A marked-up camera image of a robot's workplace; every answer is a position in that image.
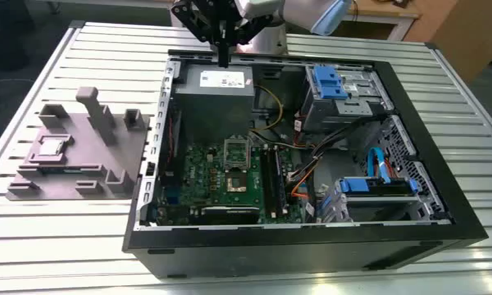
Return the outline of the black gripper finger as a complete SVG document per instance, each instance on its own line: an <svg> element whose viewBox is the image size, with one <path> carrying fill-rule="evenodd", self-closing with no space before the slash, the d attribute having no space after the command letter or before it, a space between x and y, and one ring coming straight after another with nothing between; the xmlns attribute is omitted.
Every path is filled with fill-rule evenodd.
<svg viewBox="0 0 492 295"><path fill-rule="evenodd" d="M271 24L271 1L224 1L224 67L231 49L247 45Z"/></svg>
<svg viewBox="0 0 492 295"><path fill-rule="evenodd" d="M175 1L171 12L202 42L214 45L220 67L226 66L226 44L220 29L218 1Z"/></svg>

